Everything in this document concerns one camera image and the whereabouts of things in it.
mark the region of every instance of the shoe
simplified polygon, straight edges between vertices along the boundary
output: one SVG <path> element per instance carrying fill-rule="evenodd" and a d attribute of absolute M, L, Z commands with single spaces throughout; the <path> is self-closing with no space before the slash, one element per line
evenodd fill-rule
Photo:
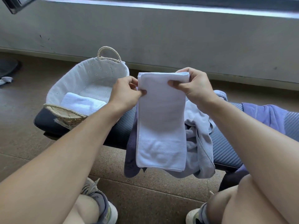
<path fill-rule="evenodd" d="M 209 198 L 213 195 L 214 193 L 209 191 Z M 186 216 L 186 224 L 209 224 L 205 214 L 206 205 L 207 202 L 204 203 L 200 208 L 189 211 Z"/>
<path fill-rule="evenodd" d="M 87 178 L 85 185 L 82 188 L 81 194 L 90 196 L 99 205 L 100 217 L 98 222 L 95 224 L 115 224 L 118 218 L 116 207 L 114 207 L 114 205 L 108 201 L 103 192 L 98 190 L 98 182 L 99 179 L 94 182 L 90 178 Z"/>

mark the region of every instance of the basket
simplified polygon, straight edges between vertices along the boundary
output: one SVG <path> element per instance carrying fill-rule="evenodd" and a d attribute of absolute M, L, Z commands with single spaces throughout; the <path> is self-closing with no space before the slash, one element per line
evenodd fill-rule
<path fill-rule="evenodd" d="M 104 49 L 112 50 L 118 59 L 100 56 Z M 72 129 L 88 116 L 60 106 L 68 92 L 108 103 L 112 87 L 117 79 L 129 76 L 129 69 L 119 54 L 111 47 L 99 49 L 97 57 L 76 64 L 49 90 L 44 108 L 57 118 L 55 122 Z"/>

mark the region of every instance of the person's left forearm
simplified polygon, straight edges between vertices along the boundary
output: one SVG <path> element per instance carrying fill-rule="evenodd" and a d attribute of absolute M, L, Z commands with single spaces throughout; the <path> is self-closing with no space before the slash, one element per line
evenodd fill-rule
<path fill-rule="evenodd" d="M 123 111 L 108 103 L 0 184 L 0 223 L 62 223 Z"/>

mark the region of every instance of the brown tile floor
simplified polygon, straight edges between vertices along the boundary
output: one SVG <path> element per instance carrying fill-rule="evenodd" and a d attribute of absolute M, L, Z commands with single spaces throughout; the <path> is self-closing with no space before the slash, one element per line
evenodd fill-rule
<path fill-rule="evenodd" d="M 0 53 L 22 62 L 11 84 L 0 87 L 0 181 L 53 143 L 33 125 L 48 90 L 76 63 Z M 230 101 L 275 104 L 299 112 L 299 92 L 212 81 Z M 185 215 L 216 192 L 224 172 L 208 180 L 176 179 L 164 171 L 147 170 L 127 179 L 123 175 L 125 151 L 104 146 L 91 175 L 101 177 L 99 188 L 119 211 L 118 223 L 184 223 Z"/>

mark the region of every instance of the baseboard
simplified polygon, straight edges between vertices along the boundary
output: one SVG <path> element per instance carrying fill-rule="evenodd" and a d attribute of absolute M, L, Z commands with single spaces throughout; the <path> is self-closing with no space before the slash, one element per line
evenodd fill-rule
<path fill-rule="evenodd" d="M 49 53 L 49 52 L 38 52 L 38 51 L 10 49 L 10 48 L 2 48 L 2 47 L 0 47 L 0 52 L 8 52 L 8 53 L 15 53 L 15 54 L 21 54 L 27 56 L 43 57 L 43 58 L 72 61 L 72 62 L 81 62 L 83 60 L 90 58 L 90 57 L 71 56 L 71 55 L 63 55 L 63 54 L 56 54 L 56 53 Z M 131 63 L 131 62 L 126 62 L 126 65 L 130 69 L 137 69 L 140 71 L 149 71 L 149 72 L 175 72 L 178 70 L 177 68 L 173 68 L 173 67 L 138 64 L 138 63 Z M 278 81 L 278 80 L 271 80 L 271 79 L 259 79 L 259 78 L 219 74 L 219 73 L 212 73 L 212 72 L 207 72 L 207 75 L 209 79 L 214 79 L 214 80 L 299 91 L 299 83 L 294 83 L 294 82 L 285 82 L 285 81 Z"/>

